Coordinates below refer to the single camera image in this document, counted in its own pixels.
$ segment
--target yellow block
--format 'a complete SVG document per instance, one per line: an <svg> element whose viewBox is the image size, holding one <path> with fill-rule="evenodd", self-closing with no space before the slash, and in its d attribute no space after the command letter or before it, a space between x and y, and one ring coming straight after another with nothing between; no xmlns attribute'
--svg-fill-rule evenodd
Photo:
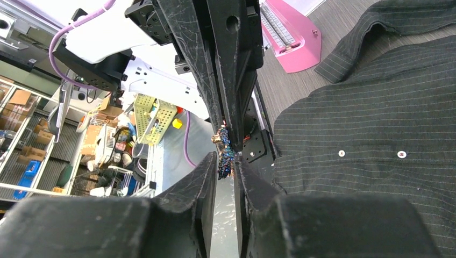
<svg viewBox="0 0 456 258"><path fill-rule="evenodd" d="M182 126L182 121L180 121L180 120L177 119L177 118L174 119L174 120L173 120L173 126L174 126L174 128L176 128L176 129L180 129L181 126Z"/></svg>

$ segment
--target black cable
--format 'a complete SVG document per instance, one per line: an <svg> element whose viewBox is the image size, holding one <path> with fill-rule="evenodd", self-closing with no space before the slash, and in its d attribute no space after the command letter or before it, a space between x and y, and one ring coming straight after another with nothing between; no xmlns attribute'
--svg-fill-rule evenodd
<svg viewBox="0 0 456 258"><path fill-rule="evenodd" d="M89 89L87 89L87 96L85 97L85 101L87 101L88 104L92 104L95 101L95 99L97 98L95 96L97 96L97 90L95 90L94 98L92 99L91 102L89 102Z"/></svg>

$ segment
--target gray floor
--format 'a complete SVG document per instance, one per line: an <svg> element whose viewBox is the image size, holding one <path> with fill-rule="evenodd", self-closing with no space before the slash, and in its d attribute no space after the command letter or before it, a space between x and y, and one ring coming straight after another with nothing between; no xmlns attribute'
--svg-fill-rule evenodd
<svg viewBox="0 0 456 258"><path fill-rule="evenodd" d="M352 29L362 13L378 1L327 0L308 16L322 34L322 59ZM435 32L408 37L400 37L395 34L384 35L366 50L358 67L362 67L366 62L390 49L455 34L456 26L450 26ZM258 71L258 81L273 127L275 119L285 108L308 96L313 90L328 84L326 80L314 72L313 68L294 74L285 73L271 50L265 54L265 64Z"/></svg>

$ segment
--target shirt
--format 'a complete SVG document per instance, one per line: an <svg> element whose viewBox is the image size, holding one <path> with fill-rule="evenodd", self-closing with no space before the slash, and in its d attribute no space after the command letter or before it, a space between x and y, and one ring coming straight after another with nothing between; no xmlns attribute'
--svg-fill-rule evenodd
<svg viewBox="0 0 456 258"><path fill-rule="evenodd" d="M372 5L316 67L333 84L277 118L273 184L286 194L392 195L414 204L456 256L456 36L392 49L351 75L374 26L418 34L456 21L456 1Z"/></svg>

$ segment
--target wood grain surface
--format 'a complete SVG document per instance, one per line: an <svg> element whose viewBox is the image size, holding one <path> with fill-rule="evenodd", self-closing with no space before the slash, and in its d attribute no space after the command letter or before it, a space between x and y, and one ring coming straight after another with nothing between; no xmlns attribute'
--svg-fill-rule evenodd
<svg viewBox="0 0 456 258"><path fill-rule="evenodd" d="M308 16L322 34L322 59L328 56L339 40L353 28L362 13L378 1L326 0ZM384 34L362 51L355 71L390 49L455 34L456 26L406 37L392 33ZM285 73L271 50L265 53L265 64L258 70L258 81L272 127L277 116L285 108L307 97L313 90L329 84L314 72L314 68L294 74Z"/></svg>

